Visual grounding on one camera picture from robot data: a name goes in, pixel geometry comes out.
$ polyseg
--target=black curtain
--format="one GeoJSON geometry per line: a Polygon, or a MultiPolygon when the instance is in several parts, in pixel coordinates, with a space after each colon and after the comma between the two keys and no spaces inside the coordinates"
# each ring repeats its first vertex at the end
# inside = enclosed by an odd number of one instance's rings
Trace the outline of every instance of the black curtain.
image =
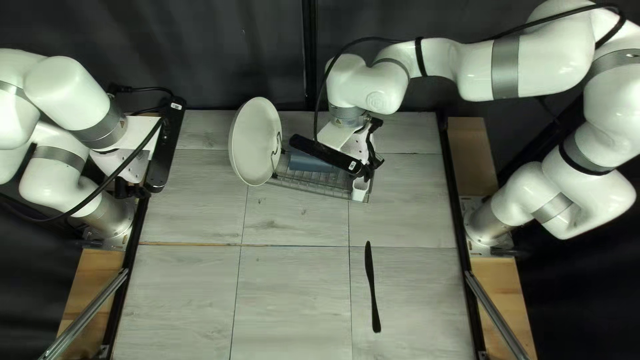
{"type": "MultiPolygon", "coordinates": [[[[640,158],[620,172],[640,192],[640,158]]],[[[532,256],[518,261],[538,358],[637,359],[640,204],[569,240],[533,224],[514,234],[532,256]]]]}
{"type": "MultiPolygon", "coordinates": [[[[7,1],[0,29],[0,47],[75,58],[103,86],[166,86],[194,107],[304,105],[299,1],[7,1]]],[[[150,94],[118,100],[156,105],[150,94]]]]}
{"type": "Polygon", "coordinates": [[[0,229],[0,354],[37,359],[56,339],[81,249],[2,208],[0,229]]]}

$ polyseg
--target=power cord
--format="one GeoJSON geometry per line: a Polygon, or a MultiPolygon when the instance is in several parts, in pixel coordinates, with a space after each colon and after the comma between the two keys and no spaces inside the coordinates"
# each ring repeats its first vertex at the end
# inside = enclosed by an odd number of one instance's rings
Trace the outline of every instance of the power cord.
{"type": "Polygon", "coordinates": [[[52,222],[52,221],[56,221],[58,219],[61,218],[66,218],[70,215],[73,215],[74,213],[76,213],[78,210],[82,209],[83,207],[85,207],[89,202],[91,202],[91,200],[93,200],[96,196],[98,196],[98,194],[100,194],[107,186],[109,186],[109,183],[112,182],[112,180],[114,180],[116,178],[116,176],[118,176],[127,166],[129,166],[129,163],[133,161],[133,159],[135,159],[138,154],[142,151],[142,149],[145,148],[145,146],[149,143],[149,141],[151,141],[151,139],[154,137],[154,135],[156,134],[156,131],[160,128],[160,126],[162,126],[162,124],[164,123],[165,118],[160,118],[156,124],[153,126],[153,128],[151,129],[151,131],[149,131],[149,134],[142,140],[142,142],[140,142],[140,145],[138,145],[137,148],[135,148],[135,150],[133,150],[133,152],[131,153],[131,155],[129,155],[128,158],[126,158],[122,164],[113,172],[111,173],[111,175],[109,175],[103,182],[102,184],[100,184],[100,186],[98,186],[91,194],[89,194],[89,196],[87,196],[84,200],[82,200],[78,205],[74,206],[73,208],[71,208],[68,211],[65,211],[62,214],[56,215],[54,217],[51,218],[46,218],[46,219],[37,219],[37,218],[32,218],[30,216],[27,216],[23,213],[21,213],[20,211],[17,211],[16,209],[14,209],[12,206],[10,206],[9,204],[7,204],[6,202],[2,202],[0,203],[0,205],[2,205],[2,207],[4,209],[6,209],[7,211],[13,213],[14,215],[18,216],[19,218],[23,219],[23,220],[27,220],[30,222],[52,222]]]}
{"type": "Polygon", "coordinates": [[[129,116],[138,116],[138,115],[144,114],[144,113],[152,113],[154,111],[162,110],[165,107],[166,107],[166,105],[160,105],[160,106],[155,106],[153,108],[142,109],[142,110],[138,110],[138,111],[134,111],[134,112],[130,113],[129,116]]]}
{"type": "Polygon", "coordinates": [[[601,9],[601,8],[606,8],[606,9],[612,10],[614,13],[618,14],[618,16],[620,18],[618,19],[617,23],[600,40],[598,40],[596,42],[595,46],[596,46],[596,49],[598,49],[604,43],[609,41],[622,28],[622,26],[625,24],[625,21],[627,21],[627,17],[622,12],[622,10],[620,10],[620,7],[618,5],[616,5],[616,4],[612,4],[612,3],[593,4],[593,5],[583,6],[582,8],[577,8],[577,9],[573,9],[573,10],[568,10],[568,11],[565,11],[565,12],[557,13],[555,15],[551,15],[551,16],[548,16],[548,17],[544,17],[542,19],[538,19],[538,20],[535,20],[535,21],[532,21],[532,22],[528,22],[526,24],[522,24],[522,25],[516,26],[515,28],[511,28],[509,30],[503,31],[502,33],[496,34],[496,35],[494,35],[492,37],[484,38],[484,39],[480,40],[479,42],[483,42],[483,41],[487,41],[487,40],[496,40],[498,38],[502,38],[502,37],[505,37],[507,35],[516,33],[518,31],[522,31],[524,29],[528,29],[528,28],[531,28],[533,26],[537,26],[537,25],[540,25],[540,24],[544,24],[546,22],[562,19],[563,17],[575,15],[577,13],[588,12],[590,10],[601,9]]]}
{"type": "Polygon", "coordinates": [[[115,93],[118,93],[118,92],[131,93],[131,92],[142,92],[142,91],[162,91],[162,92],[166,92],[167,94],[169,94],[169,96],[173,97],[173,92],[171,90],[167,88],[163,88],[161,86],[146,86],[142,88],[134,88],[132,86],[113,85],[109,89],[109,92],[114,95],[115,93]]]}

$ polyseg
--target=gray wood-grain tile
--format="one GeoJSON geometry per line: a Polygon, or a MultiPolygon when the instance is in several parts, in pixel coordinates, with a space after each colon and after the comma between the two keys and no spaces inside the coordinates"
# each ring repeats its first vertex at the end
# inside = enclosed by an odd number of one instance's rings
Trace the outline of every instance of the gray wood-grain tile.
{"type": "Polygon", "coordinates": [[[140,245],[114,358],[229,358],[239,247],[140,245]]]}
{"type": "Polygon", "coordinates": [[[346,246],[347,202],[272,184],[251,186],[243,243],[346,246]]]}
{"type": "Polygon", "coordinates": [[[347,247],[242,247],[232,360],[351,359],[347,247]]]}
{"type": "Polygon", "coordinates": [[[364,248],[352,247],[353,359],[473,359],[456,250],[382,247],[372,256],[382,331],[371,327],[364,248]]]}
{"type": "MultiPolygon", "coordinates": [[[[227,150],[228,136],[235,111],[188,110],[185,113],[178,149],[227,150]]],[[[280,111],[285,144],[293,134],[313,136],[313,113],[310,111],[280,111]]],[[[384,120],[375,132],[376,150],[389,153],[441,154],[440,137],[434,113],[395,113],[374,115],[384,120]]],[[[318,115],[318,130],[330,115],[318,115]]]]}
{"type": "Polygon", "coordinates": [[[352,246],[455,247],[441,155],[383,154],[368,204],[349,203],[352,246]]]}
{"type": "Polygon", "coordinates": [[[227,151],[176,150],[166,188],[151,197],[141,241],[240,243],[246,194],[227,151]]]}

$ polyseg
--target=white robotic arm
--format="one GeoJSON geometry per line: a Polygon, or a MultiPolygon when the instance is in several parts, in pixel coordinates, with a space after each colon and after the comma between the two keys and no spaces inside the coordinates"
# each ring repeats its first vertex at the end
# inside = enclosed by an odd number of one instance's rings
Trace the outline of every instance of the white robotic arm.
{"type": "MultiPolygon", "coordinates": [[[[592,4],[549,0],[529,22],[592,4]]],[[[587,77],[587,122],[542,163],[524,165],[465,219],[469,236],[483,245],[495,245],[534,218],[557,238],[571,238],[616,218],[636,199],[615,167],[640,153],[640,28],[626,21],[595,50],[617,21],[615,13],[596,9],[476,44],[444,38],[403,42],[382,50],[371,67],[359,56],[342,55],[326,82],[330,111],[338,119],[318,140],[332,144],[337,129],[344,131],[339,115],[348,110],[395,112],[409,80],[419,76],[448,78],[469,101],[554,94],[587,77]]]]}
{"type": "MultiPolygon", "coordinates": [[[[0,183],[14,177],[29,146],[35,144],[19,185],[28,201],[60,212],[76,207],[98,188],[80,175],[91,149],[123,149],[115,165],[100,161],[100,154],[93,152],[103,171],[113,170],[149,134],[156,119],[128,126],[130,119],[71,58],[0,49],[0,183]],[[40,121],[40,111],[60,127],[40,121]]],[[[156,138],[157,133],[145,147],[149,158],[156,138]]],[[[101,192],[70,216],[90,224],[103,237],[114,238],[126,235],[132,215],[130,202],[101,192]]]]}

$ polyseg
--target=dish rack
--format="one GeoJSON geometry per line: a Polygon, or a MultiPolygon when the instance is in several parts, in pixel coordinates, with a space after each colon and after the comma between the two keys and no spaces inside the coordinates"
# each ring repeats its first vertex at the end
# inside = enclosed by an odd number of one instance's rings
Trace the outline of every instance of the dish rack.
{"type": "MultiPolygon", "coordinates": [[[[353,176],[349,173],[337,168],[333,172],[290,170],[290,159],[291,155],[288,152],[280,156],[280,161],[267,184],[351,200],[353,176]]],[[[363,202],[369,202],[369,194],[365,195],[363,202]]]]}

